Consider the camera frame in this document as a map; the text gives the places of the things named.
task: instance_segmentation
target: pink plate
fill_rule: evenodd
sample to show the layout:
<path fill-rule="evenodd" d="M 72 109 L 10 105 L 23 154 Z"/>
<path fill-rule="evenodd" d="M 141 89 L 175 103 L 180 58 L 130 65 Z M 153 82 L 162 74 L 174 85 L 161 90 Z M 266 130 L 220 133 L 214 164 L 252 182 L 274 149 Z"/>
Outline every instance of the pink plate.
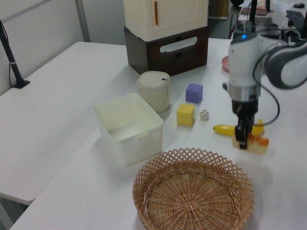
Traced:
<path fill-rule="evenodd" d="M 222 67 L 223 67 L 223 70 L 225 70 L 226 72 L 229 72 L 229 69 L 228 69 L 228 56 L 224 57 L 222 59 Z"/>

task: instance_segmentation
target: drawer handle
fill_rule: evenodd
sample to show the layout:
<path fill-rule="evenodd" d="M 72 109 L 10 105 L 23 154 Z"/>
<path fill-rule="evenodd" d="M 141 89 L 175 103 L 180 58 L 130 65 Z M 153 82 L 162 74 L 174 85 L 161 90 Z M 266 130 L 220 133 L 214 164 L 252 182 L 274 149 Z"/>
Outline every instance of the drawer handle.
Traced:
<path fill-rule="evenodd" d="M 175 51 L 175 50 L 178 50 L 178 49 L 193 46 L 193 45 L 196 44 L 196 42 L 197 42 L 197 37 L 188 38 L 186 40 L 182 40 L 182 41 L 179 41 L 179 42 L 174 42 L 174 43 L 168 44 L 166 46 L 162 46 L 160 48 L 160 52 L 161 53 L 172 52 L 172 51 Z"/>
<path fill-rule="evenodd" d="M 159 25 L 159 20 L 158 20 L 158 2 L 154 1 L 154 24 Z"/>

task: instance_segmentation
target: white table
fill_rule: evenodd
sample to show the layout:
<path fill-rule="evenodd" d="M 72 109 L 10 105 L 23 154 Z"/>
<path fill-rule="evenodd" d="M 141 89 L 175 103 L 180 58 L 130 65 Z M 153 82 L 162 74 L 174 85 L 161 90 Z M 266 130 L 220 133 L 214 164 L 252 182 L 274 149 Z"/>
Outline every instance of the white table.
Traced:
<path fill-rule="evenodd" d="M 0 97 L 0 196 L 29 205 L 137 79 L 125 46 L 76 43 Z"/>
<path fill-rule="evenodd" d="M 303 14 L 303 16 L 305 17 L 306 14 L 306 8 L 307 8 L 307 2 L 305 2 L 306 7 L 299 9 L 299 8 L 294 8 L 293 5 L 295 3 L 303 3 L 303 0 L 277 0 L 277 2 L 284 2 L 287 3 L 288 5 L 288 10 L 290 11 L 298 11 L 301 12 Z M 288 25 L 288 18 L 287 13 L 286 12 L 279 12 L 279 11 L 274 11 L 274 4 L 271 3 L 271 11 L 267 14 L 267 16 L 258 16 L 256 15 L 256 18 L 262 18 L 262 17 L 271 17 L 272 18 L 272 23 L 275 23 L 278 25 L 279 29 L 281 29 L 282 27 L 287 27 Z M 232 7 L 229 11 L 230 14 L 238 14 L 238 10 L 235 9 L 235 7 Z"/>
<path fill-rule="evenodd" d="M 281 104 L 278 120 L 265 127 L 264 136 L 270 139 L 268 151 L 258 156 L 233 148 L 231 138 L 212 129 L 216 124 L 237 122 L 230 98 L 222 89 L 222 82 L 229 75 L 221 69 L 221 60 L 228 53 L 229 43 L 209 39 L 207 66 L 171 78 L 171 107 L 160 114 L 165 122 L 163 151 L 211 150 L 243 168 L 252 181 L 255 197 L 246 229 L 306 229 L 307 84 L 287 92 L 273 88 L 264 78 L 262 83 Z M 121 69 L 123 65 L 115 63 L 113 67 Z M 203 100 L 195 107 L 193 126 L 177 126 L 176 110 L 180 103 L 185 103 L 185 89 L 190 83 L 204 86 Z M 125 93 L 130 92 L 136 92 L 136 83 Z M 200 120 L 198 114 L 202 109 L 209 111 L 209 121 Z M 274 100 L 262 92 L 256 118 L 268 121 L 275 113 Z M 143 230 L 131 192 L 135 175 L 146 161 L 130 167 L 118 166 L 96 128 L 11 230 Z"/>

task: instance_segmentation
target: banana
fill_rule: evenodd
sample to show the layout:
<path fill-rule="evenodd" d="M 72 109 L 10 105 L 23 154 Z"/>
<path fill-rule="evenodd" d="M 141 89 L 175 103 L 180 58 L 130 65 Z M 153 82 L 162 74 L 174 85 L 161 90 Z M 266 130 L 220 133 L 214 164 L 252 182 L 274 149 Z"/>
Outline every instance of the banana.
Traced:
<path fill-rule="evenodd" d="M 235 126 L 229 126 L 229 125 L 215 125 L 213 126 L 213 129 L 223 135 L 227 136 L 233 136 L 235 134 Z M 261 135 L 264 131 L 264 126 L 254 126 L 251 133 L 253 135 Z"/>

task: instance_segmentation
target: cylindrical container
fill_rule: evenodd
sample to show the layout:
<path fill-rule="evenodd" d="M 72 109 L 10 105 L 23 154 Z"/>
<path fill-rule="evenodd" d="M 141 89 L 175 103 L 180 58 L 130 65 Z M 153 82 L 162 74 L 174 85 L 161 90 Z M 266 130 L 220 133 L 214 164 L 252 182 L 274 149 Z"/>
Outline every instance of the cylindrical container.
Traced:
<path fill-rule="evenodd" d="M 137 81 L 139 95 L 156 113 L 168 109 L 170 101 L 170 77 L 167 73 L 148 71 L 141 74 Z"/>

